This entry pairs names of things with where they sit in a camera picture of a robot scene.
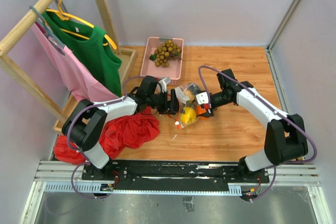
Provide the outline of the clear zip bag orange seal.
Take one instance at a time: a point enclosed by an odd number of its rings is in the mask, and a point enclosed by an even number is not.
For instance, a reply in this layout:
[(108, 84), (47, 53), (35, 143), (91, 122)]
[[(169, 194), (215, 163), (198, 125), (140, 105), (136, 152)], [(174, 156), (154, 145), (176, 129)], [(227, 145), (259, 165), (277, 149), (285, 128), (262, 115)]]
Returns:
[(185, 106), (190, 106), (190, 107), (193, 107), (194, 109), (196, 109), (196, 106), (198, 105), (195, 101), (195, 96), (194, 96), (194, 98), (190, 99), (188, 96), (185, 95), (185, 92), (187, 90), (187, 85), (185, 87), (179, 86), (179, 87), (174, 88), (175, 92), (176, 92), (176, 96), (178, 98), (178, 107), (179, 107), (179, 111), (177, 112), (176, 118), (175, 118), (175, 125), (178, 129), (182, 129), (186, 126), (191, 125), (191, 124), (182, 125), (180, 123), (180, 114), (181, 114), (183, 108)]

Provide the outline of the yellow fake lemon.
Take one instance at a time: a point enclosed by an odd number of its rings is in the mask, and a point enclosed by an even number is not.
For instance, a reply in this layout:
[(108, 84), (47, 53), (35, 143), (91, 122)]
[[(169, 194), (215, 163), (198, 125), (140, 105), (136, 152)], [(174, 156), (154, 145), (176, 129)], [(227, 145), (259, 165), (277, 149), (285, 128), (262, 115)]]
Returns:
[(180, 123), (182, 125), (193, 124), (197, 119), (196, 111), (193, 107), (185, 106), (180, 114)]

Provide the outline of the brown longan fruit bunch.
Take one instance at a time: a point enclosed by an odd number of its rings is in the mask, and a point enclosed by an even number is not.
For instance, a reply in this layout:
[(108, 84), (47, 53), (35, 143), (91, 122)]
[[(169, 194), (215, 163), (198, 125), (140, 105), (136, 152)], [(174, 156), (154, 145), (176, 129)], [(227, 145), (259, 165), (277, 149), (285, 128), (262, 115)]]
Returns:
[(168, 67), (170, 60), (182, 58), (182, 47), (174, 43), (172, 39), (166, 40), (155, 48), (149, 59), (155, 63), (156, 67)]

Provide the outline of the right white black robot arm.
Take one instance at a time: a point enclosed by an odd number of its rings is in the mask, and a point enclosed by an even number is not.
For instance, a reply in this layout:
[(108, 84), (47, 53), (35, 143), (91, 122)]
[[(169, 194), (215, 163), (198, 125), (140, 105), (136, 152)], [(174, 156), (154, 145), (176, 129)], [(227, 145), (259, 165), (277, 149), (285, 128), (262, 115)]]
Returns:
[(266, 129), (263, 149), (242, 157), (238, 162), (238, 177), (250, 182), (268, 167), (294, 161), (308, 153), (307, 134), (303, 118), (288, 114), (263, 98), (252, 84), (239, 82), (232, 69), (217, 73), (221, 88), (218, 93), (205, 90), (196, 95), (196, 103), (203, 109), (197, 115), (210, 118), (213, 111), (223, 105), (234, 103), (252, 114)]

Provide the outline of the orange fake orange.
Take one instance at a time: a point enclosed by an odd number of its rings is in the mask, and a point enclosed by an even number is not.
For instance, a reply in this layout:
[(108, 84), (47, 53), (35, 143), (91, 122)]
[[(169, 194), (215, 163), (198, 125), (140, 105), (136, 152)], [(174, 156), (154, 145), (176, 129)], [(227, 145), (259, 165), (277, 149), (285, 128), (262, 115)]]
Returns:
[(200, 120), (207, 120), (210, 117), (208, 109), (203, 108), (201, 105), (196, 106), (195, 112)]

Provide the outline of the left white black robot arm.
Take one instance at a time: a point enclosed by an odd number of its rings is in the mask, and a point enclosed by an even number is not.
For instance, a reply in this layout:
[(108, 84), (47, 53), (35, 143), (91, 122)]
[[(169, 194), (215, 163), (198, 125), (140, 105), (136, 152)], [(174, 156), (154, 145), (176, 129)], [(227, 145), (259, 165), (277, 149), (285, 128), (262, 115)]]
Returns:
[(148, 107), (159, 114), (175, 115), (179, 111), (179, 101), (174, 90), (168, 96), (170, 82), (169, 77), (145, 76), (138, 87), (121, 98), (95, 103), (83, 99), (63, 124), (61, 132), (67, 137), (69, 146), (75, 144), (74, 150), (94, 166), (95, 175), (102, 180), (108, 179), (112, 175), (111, 158), (99, 143), (104, 125), (123, 116), (141, 113)]

